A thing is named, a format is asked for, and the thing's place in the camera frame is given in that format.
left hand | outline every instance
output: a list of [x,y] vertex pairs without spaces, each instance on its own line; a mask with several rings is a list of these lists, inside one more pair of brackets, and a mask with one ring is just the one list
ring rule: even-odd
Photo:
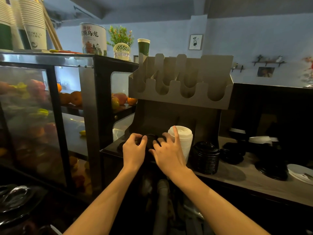
[[[141,138],[139,146],[136,145],[135,139]],[[132,133],[129,139],[123,145],[124,168],[131,170],[139,170],[145,159],[145,150],[148,138],[141,134]]]

right hand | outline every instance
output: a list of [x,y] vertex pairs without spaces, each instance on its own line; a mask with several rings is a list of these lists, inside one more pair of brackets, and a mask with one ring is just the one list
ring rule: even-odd
[[156,164],[169,178],[171,178],[174,173],[187,169],[177,128],[173,126],[173,129],[175,142],[172,141],[171,135],[169,133],[163,133],[162,135],[166,137],[166,142],[163,138],[158,138],[157,140],[160,142],[161,146],[159,146],[157,141],[154,140],[154,150],[149,150],[149,152],[153,154],[156,160]]

